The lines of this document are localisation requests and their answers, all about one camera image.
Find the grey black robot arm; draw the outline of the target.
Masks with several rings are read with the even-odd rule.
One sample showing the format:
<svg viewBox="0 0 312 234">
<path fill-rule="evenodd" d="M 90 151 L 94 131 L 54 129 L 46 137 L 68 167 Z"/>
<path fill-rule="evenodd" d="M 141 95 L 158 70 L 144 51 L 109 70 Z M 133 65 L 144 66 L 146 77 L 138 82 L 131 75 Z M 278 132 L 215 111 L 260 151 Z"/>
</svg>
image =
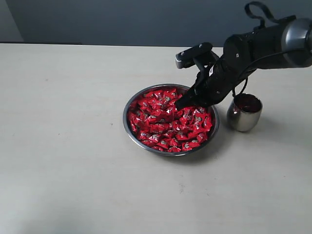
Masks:
<svg viewBox="0 0 312 234">
<path fill-rule="evenodd" d="M 275 26 L 232 35 L 226 39 L 220 57 L 212 47 L 203 42 L 176 54 L 177 68 L 196 65 L 199 69 L 194 85 L 176 101 L 177 109 L 218 104 L 257 69 L 310 67 L 312 21 L 285 20 Z"/>
</svg>

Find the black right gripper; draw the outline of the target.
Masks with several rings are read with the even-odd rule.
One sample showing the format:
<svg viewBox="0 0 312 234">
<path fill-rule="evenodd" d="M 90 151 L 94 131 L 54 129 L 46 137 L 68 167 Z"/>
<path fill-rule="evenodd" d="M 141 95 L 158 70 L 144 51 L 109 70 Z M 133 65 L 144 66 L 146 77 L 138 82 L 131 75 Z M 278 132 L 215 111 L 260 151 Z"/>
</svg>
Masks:
<svg viewBox="0 0 312 234">
<path fill-rule="evenodd" d="M 251 39 L 247 35 L 229 37 L 223 55 L 214 63 L 213 72 L 200 75 L 189 91 L 175 102 L 177 109 L 194 105 L 211 106 L 220 103 L 234 87 L 251 74 Z"/>
</svg>

